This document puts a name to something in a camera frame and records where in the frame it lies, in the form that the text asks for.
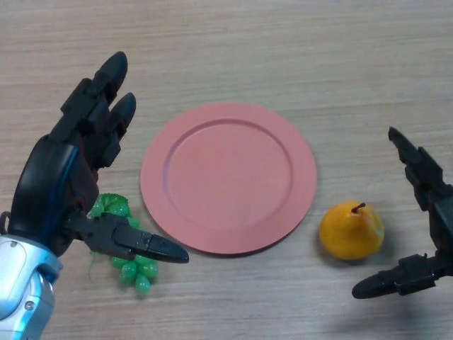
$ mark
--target wood grain surface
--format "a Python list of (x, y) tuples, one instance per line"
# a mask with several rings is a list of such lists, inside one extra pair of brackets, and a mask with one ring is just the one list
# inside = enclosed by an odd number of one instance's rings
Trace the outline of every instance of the wood grain surface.
[[(126, 195), (154, 232), (139, 170), (156, 133), (189, 108), (271, 108), (310, 142), (316, 200), (283, 242), (242, 259), (191, 252), (162, 264), (149, 297), (75, 242), (63, 255), (43, 339), (451, 339), (453, 279), (408, 296), (353, 300), (354, 284), (435, 250), (387, 140), (389, 125), (425, 146), (453, 180), (453, 3), (335, 0), (1, 0), (0, 209), (8, 210), (36, 140), (82, 77), (117, 50), (137, 112), (101, 191)], [(382, 251), (360, 266), (319, 251), (326, 210), (364, 200), (382, 215)]]

